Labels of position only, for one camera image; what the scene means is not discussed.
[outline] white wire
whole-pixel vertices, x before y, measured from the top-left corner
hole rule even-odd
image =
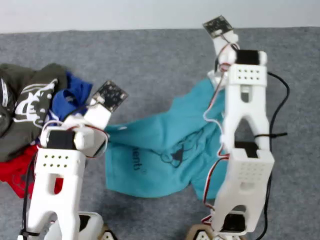
[[[59,121],[59,120],[49,120],[49,121],[47,121],[42,127],[41,135],[44,132],[44,130],[48,127],[49,124],[60,124],[60,125],[62,125],[63,123],[64,123],[63,121]]]
[[[219,127],[219,129],[220,129],[220,134],[222,135],[222,134],[223,134],[223,128],[222,128],[222,126],[221,126],[221,123],[220,123],[218,120],[214,119],[214,118],[208,118],[208,117],[207,117],[208,112],[211,110],[211,108],[213,107],[213,105],[214,105],[214,103],[215,103],[215,101],[216,101],[216,99],[217,99],[217,96],[218,96],[218,92],[219,92],[219,91],[220,91],[220,83],[217,85],[216,94],[215,94],[215,96],[213,97],[213,99],[211,100],[210,106],[208,107],[208,109],[207,109],[206,111],[204,111],[204,113],[203,113],[202,116],[203,116],[203,119],[204,119],[206,122],[217,124],[218,127]],[[223,144],[221,143],[221,144],[220,144],[220,147],[219,147],[219,150],[216,152],[216,156],[217,156],[217,157],[221,157],[221,156],[219,156],[219,152],[222,150],[222,147],[223,147]]]

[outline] teal t-shirt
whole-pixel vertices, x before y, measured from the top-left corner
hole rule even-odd
[[[188,94],[176,97],[167,112],[108,126],[107,188],[135,197],[155,198],[192,184],[201,199],[220,147],[219,127],[203,119],[213,93],[211,81],[206,78]],[[207,117],[221,122],[224,103],[225,93],[221,91]],[[226,162],[216,167],[209,199],[215,198],[223,183],[226,167]]]

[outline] red wire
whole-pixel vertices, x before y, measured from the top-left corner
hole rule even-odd
[[[219,163],[221,160],[228,160],[228,159],[229,159],[229,157],[226,157],[226,156],[219,158],[219,159],[214,163],[213,167],[210,169],[210,171],[209,171],[209,173],[208,173],[208,179],[206,180],[206,188],[205,188],[204,194],[203,194],[203,204],[204,204],[205,206],[207,206],[208,208],[211,208],[211,209],[213,208],[213,207],[211,206],[211,204],[207,203],[207,195],[208,195],[208,191],[209,191],[211,176],[212,176],[215,168],[217,167],[218,163]]]

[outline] black cable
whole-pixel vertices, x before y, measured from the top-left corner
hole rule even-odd
[[[28,232],[27,231],[27,205],[28,205],[28,188],[29,188],[29,179],[31,175],[31,166],[34,164],[36,160],[35,153],[32,156],[31,161],[28,164],[27,171],[26,171],[26,179],[25,179],[25,187],[24,187],[24,195],[23,195],[23,207],[22,207],[22,230],[20,231],[20,235],[23,236],[23,240],[27,240],[28,236],[39,236],[38,233]]]
[[[269,135],[273,136],[273,129],[274,129],[274,125],[275,125],[275,121],[276,121],[276,117],[277,114],[279,113],[280,109],[283,107],[283,105],[286,103],[286,101],[289,98],[290,95],[290,87],[289,85],[285,82],[285,80],[283,80],[281,77],[279,77],[278,75],[268,71],[268,75],[278,79],[286,88],[286,95],[284,97],[284,99],[282,100],[282,102],[278,105],[278,107],[275,109],[271,121],[270,121],[270,126],[269,126]],[[272,152],[272,139],[273,137],[269,137],[269,145],[270,145],[270,152]],[[263,208],[263,214],[264,214],[264,228],[262,233],[260,234],[259,237],[256,238],[256,240],[261,240],[268,229],[268,205],[269,205],[269,198],[270,198],[270,190],[271,190],[271,183],[272,183],[272,173],[270,174],[270,177],[268,179],[267,185],[266,185],[266,194],[265,194],[265,203],[264,203],[264,208]]]

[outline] wire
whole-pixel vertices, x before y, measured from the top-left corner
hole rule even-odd
[[[206,180],[205,180],[205,185],[204,185],[204,190],[203,190],[203,204],[212,209],[212,210],[215,210],[214,206],[212,206],[210,203],[207,203],[207,194],[208,194],[208,191],[209,191],[209,186],[210,186],[210,181],[211,181],[211,176],[215,170],[215,168],[217,167],[218,163],[222,160],[228,160],[229,157],[225,156],[225,157],[221,157],[219,158],[214,164],[213,166],[210,168],[209,172],[208,172],[208,175],[206,176]]]
[[[202,115],[202,116],[203,116],[203,119],[204,119],[206,122],[217,124],[217,126],[218,126],[219,129],[220,129],[221,135],[223,134],[223,128],[222,128],[222,126],[221,126],[221,123],[220,123],[218,120],[216,120],[216,119],[208,118],[208,117],[207,117],[207,114],[208,114],[208,112],[211,110],[211,108],[213,107],[213,105],[214,105],[214,103],[215,103],[215,101],[216,101],[216,99],[217,99],[217,95],[218,95],[218,92],[220,91],[221,83],[222,83],[223,78],[224,78],[224,74],[225,74],[225,72],[223,71],[223,72],[222,72],[222,75],[221,75],[221,78],[220,78],[220,81],[219,81],[218,85],[216,86],[216,89],[215,89],[215,91],[214,91],[214,93],[213,93],[213,96],[212,96],[212,99],[211,99],[211,101],[210,101],[209,107],[207,108],[206,111],[204,111],[204,113],[203,113],[203,115]],[[221,153],[222,153],[222,148],[223,148],[223,144],[220,145],[220,148],[219,148],[219,150],[217,151],[217,155],[216,155],[216,156],[217,156],[217,157],[227,157],[227,156],[229,156],[229,154],[221,154]]]
[[[290,95],[290,87],[289,85],[286,83],[285,80],[283,80],[281,77],[279,77],[278,75],[268,71],[268,75],[278,79],[286,88],[286,95],[284,97],[284,99],[282,100],[282,102],[278,105],[278,107],[275,109],[271,121],[270,121],[270,126],[269,126],[269,135],[272,136],[273,135],[273,129],[274,129],[274,125],[275,125],[275,121],[276,121],[276,117],[277,114],[279,113],[280,109],[283,107],[283,105],[286,103],[286,101],[289,98]],[[270,148],[270,152],[272,152],[272,137],[269,137],[269,148]],[[271,191],[271,183],[272,183],[272,173],[270,174],[270,177],[268,179],[267,185],[266,185],[266,194],[265,194],[265,203],[264,203],[264,208],[263,208],[263,215],[264,215],[264,228],[262,233],[260,234],[260,236],[258,236],[256,238],[256,240],[261,240],[268,229],[268,205],[269,205],[269,198],[270,198],[270,191]]]
[[[23,240],[28,239],[28,235],[30,236],[38,236],[38,233],[32,233],[27,231],[27,205],[28,205],[28,188],[29,188],[29,178],[31,173],[31,166],[34,164],[36,160],[37,153],[32,156],[31,161],[28,164],[27,171],[26,171],[26,180],[24,186],[24,196],[23,196],[23,207],[22,207],[22,230],[20,234],[23,236]]]

